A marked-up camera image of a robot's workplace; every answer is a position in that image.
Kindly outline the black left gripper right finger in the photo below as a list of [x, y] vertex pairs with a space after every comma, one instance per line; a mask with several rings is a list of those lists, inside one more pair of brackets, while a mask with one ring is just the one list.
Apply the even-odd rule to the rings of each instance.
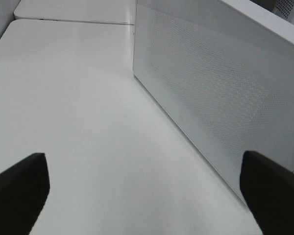
[[240, 191], [265, 235], [294, 235], [294, 173], [256, 151], [246, 151]]

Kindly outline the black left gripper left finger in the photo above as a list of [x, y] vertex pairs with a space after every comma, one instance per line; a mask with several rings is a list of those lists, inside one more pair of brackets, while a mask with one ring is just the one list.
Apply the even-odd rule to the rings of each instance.
[[28, 235], [50, 191], [44, 153], [33, 153], [0, 173], [0, 235]]

